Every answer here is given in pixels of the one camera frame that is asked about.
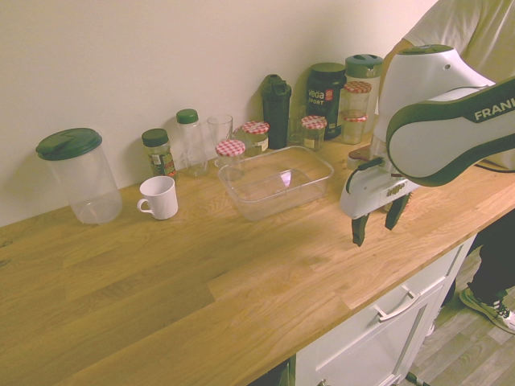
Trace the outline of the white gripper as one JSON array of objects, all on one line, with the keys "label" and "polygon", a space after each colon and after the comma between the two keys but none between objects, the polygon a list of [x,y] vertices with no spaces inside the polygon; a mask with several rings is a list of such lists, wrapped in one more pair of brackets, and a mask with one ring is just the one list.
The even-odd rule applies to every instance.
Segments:
[{"label": "white gripper", "polygon": [[359,165],[348,177],[340,197],[340,207],[352,219],[352,242],[361,246],[369,213],[392,203],[385,227],[392,230],[408,204],[415,183],[394,176],[384,159],[372,159]]}]

